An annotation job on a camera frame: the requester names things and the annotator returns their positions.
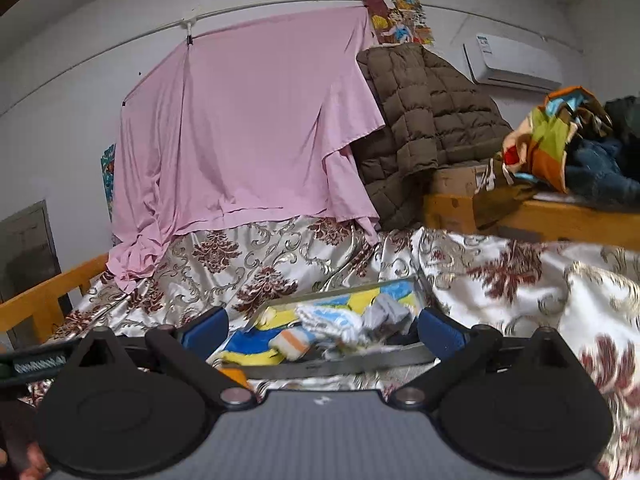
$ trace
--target black round pad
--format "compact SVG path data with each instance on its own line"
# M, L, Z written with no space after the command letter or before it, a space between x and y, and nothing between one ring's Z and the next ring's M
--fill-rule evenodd
M58 380L38 409L38 443L49 463L71 473L151 473L177 463L205 436L202 398L171 377L96 366Z
M520 474L560 474L590 466L608 442L607 406L592 401L562 368L504 372L452 389L440 403L440 423L472 460Z

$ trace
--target cartoon poster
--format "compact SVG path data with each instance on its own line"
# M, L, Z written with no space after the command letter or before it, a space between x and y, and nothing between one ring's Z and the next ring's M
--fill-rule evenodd
M421 43L433 46L419 0L362 0L380 44Z

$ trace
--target red object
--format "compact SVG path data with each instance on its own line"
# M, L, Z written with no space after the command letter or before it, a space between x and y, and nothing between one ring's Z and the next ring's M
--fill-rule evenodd
M504 159L504 163L508 166L512 164L517 164L520 161L520 157L518 156L518 150L515 146L511 146L506 152L502 154L502 158Z

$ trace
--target wire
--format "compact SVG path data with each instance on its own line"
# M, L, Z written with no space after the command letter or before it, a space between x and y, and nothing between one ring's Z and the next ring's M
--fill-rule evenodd
M204 14L199 14L195 18L197 20L204 20L205 18L212 18L213 16L219 16L220 14L227 14L229 12L236 12L237 10L255 9L257 7L267 7L267 6L279 5L279 4L296 4L296 3L304 3L304 2L362 2L362 0L273 0L273 1L270 1L270 2L259 2L259 3L245 4L245 5L241 5L241 6L235 6L235 7L227 7L226 9L212 10L211 12L205 12ZM574 45L572 45L570 43L567 43L567 42L565 42L563 40L555 38L554 36L548 36L548 35L545 35L545 34L542 34L542 33L538 32L536 30L532 30L531 28L527 28L527 27L523 27L521 25L516 25L515 23L507 22L506 20L500 20L498 18L491 18L489 16L485 16L484 14L479 14L478 12L469 12L468 10L455 9L453 7L445 7L445 6L438 6L438 5L431 5L431 4L422 4L422 6L423 7L429 7L430 9L452 10L453 12L462 12L464 14L468 14L469 16L475 16L477 18L484 18L485 20L491 20L492 22L501 23L503 25L508 25L508 26L514 27L514 28L519 28L520 30L524 30L526 32L530 32L531 34L535 34L536 36L540 36L544 40L555 41L556 43L559 43L559 44L564 45L564 46L566 46L566 47L568 47L568 48L570 48L572 50L575 50L580 54L582 53L582 50L580 48L577 48L576 46L574 46ZM36 93L43 86L48 85L53 80L59 78L61 75L66 74L67 72L79 67L82 64L84 64L84 63L86 63L88 61L91 61L92 59L95 59L96 57L101 56L102 54L106 54L107 52L109 52L111 50L114 50L114 49L116 49L118 47L126 45L127 43L131 43L132 41L141 40L142 38L146 38L147 36L151 36L152 34L156 34L157 32L162 32L164 30L169 30L170 28L182 27L182 26L184 26L184 20L179 20L179 21L171 22L171 23L165 23L164 25L160 25L160 27L156 27L156 28L153 28L153 29L148 30L146 32L142 32L142 33L140 33L140 34L138 34L136 36L133 36L132 38L129 38L128 40L120 41L119 43L111 45L111 46L109 46L109 47L107 47L107 48L105 48L105 49L103 49L103 50L101 50L99 52L96 52L95 54L91 54L91 56L86 57L81 61L78 61L77 63L73 64L72 66L70 66L68 68L65 68L63 71L58 72L55 76L52 76L49 79L47 79L44 83L41 83L40 85L36 86L36 88L34 88L33 90L31 90L30 92L25 94L23 97L18 99L13 104L11 104L6 110L2 111L2 113L0 113L0 117L5 115L9 110L14 108L16 105L20 104L27 97L29 97L32 94Z

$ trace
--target floral bedspread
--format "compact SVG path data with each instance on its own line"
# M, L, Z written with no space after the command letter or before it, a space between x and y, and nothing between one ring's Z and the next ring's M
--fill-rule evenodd
M422 269L440 306L471 326L529 336L553 326L609 403L614 434L600 462L611 479L640 470L640 255L566 242L529 244L425 228L380 234L356 224L294 218L178 238L128 295L105 272L55 337L108 325L140 335L182 325L213 306L240 324L281 296L403 278ZM401 374L396 374L397 386Z

